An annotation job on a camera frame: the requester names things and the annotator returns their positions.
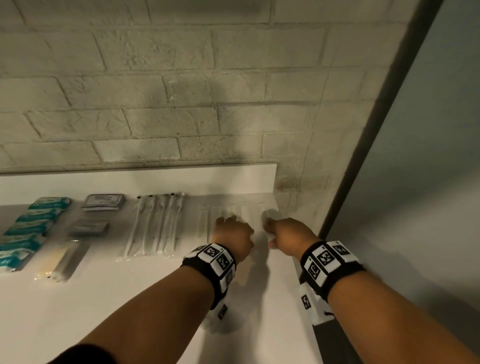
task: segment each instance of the forearm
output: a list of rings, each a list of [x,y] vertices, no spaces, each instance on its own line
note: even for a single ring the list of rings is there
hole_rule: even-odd
[[[214,300],[212,283],[180,267],[120,307],[81,343],[111,353],[118,364],[174,364]]]
[[[328,303],[365,364],[480,363],[426,312],[367,272],[341,279]]]

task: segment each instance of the brick wall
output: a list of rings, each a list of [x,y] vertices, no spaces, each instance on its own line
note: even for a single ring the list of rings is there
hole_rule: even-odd
[[[418,0],[0,0],[0,172],[278,162],[336,189]]]

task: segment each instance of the black wristband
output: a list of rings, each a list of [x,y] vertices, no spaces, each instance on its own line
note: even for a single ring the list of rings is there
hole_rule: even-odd
[[[185,256],[181,265],[192,267],[212,282],[215,298],[211,310],[227,295],[237,268],[232,252],[221,244],[199,246]]]
[[[332,287],[343,277],[365,270],[341,242],[317,242],[300,260],[305,280],[316,294],[328,301]]]

